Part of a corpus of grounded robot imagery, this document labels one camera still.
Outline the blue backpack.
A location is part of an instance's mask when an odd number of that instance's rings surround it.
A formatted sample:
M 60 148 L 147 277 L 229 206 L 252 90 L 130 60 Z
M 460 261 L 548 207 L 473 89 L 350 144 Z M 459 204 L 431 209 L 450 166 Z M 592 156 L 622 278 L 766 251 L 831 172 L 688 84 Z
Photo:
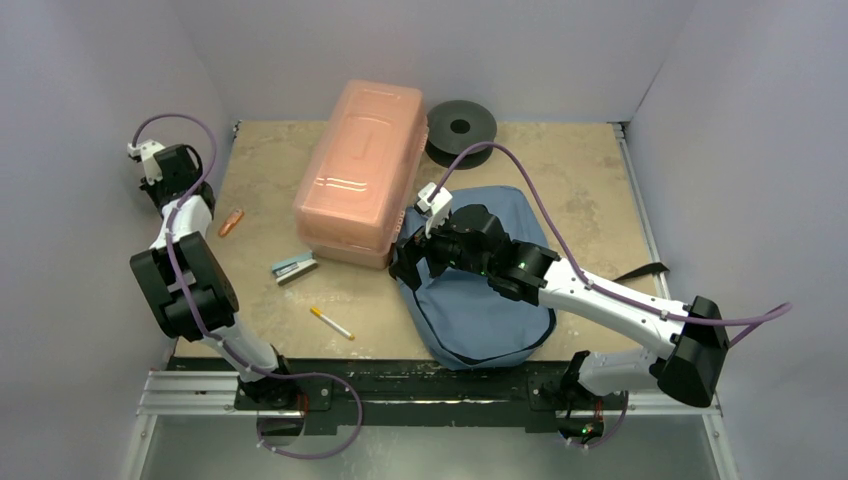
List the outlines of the blue backpack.
M 510 186 L 452 192 L 452 206 L 482 204 L 511 238 L 546 247 L 544 231 L 524 193 Z M 487 281 L 448 269 L 432 278 L 425 260 L 417 269 L 421 286 L 398 281 L 401 298 L 432 357 L 451 370 L 516 366 L 555 331 L 554 310 L 501 297 Z

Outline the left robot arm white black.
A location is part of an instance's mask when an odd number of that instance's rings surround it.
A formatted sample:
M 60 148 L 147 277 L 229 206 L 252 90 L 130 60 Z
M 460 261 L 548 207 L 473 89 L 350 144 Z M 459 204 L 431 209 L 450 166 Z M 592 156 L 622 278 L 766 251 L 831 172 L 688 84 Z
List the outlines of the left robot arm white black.
M 239 321 L 236 293 L 206 242 L 216 200 L 197 151 L 155 140 L 127 151 L 142 165 L 140 188 L 163 220 L 156 240 L 130 259 L 160 329 L 218 353 L 237 371 L 245 398 L 269 408 L 291 406 L 300 390 L 287 360 Z

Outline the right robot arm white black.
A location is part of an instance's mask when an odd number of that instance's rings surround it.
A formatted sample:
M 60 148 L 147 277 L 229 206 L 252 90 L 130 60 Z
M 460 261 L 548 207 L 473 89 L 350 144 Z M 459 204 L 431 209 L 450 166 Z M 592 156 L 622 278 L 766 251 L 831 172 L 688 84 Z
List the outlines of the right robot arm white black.
M 402 239 L 389 273 L 417 290 L 420 261 L 433 278 L 448 268 L 479 275 L 506 299 L 576 314 L 639 344 L 616 354 L 576 353 L 559 387 L 573 406 L 654 388 L 691 407 L 713 401 L 729 340 L 722 324 L 706 324 L 704 314 L 718 310 L 708 299 L 685 304 L 586 273 L 546 247 L 511 238 L 499 218 L 479 204 Z

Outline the yellow white pencil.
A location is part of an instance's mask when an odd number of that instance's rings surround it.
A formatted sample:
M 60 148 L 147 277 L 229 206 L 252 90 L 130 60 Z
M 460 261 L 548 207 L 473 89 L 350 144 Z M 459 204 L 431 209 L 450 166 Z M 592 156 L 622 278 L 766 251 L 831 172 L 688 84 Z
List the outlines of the yellow white pencil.
M 355 335 L 352 332 L 329 318 L 317 307 L 311 307 L 310 313 L 345 339 L 349 341 L 353 341 L 355 339 Z

